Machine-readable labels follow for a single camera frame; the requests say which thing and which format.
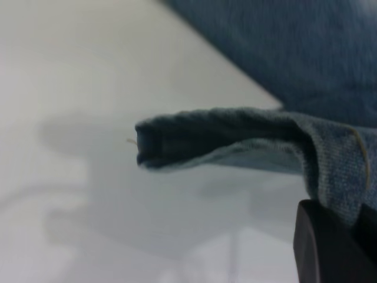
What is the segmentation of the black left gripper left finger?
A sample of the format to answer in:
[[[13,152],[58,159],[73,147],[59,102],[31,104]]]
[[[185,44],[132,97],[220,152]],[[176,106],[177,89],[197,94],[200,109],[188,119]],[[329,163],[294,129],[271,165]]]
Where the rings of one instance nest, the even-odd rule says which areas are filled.
[[[355,241],[353,227],[317,201],[298,204],[293,250],[299,282],[376,282],[376,259]]]

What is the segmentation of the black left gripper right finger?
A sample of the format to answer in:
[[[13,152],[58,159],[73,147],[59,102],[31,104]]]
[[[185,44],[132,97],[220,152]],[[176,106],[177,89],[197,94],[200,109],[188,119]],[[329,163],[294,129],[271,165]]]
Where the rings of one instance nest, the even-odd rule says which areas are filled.
[[[362,205],[359,218],[353,227],[355,241],[370,259],[376,259],[376,210]]]

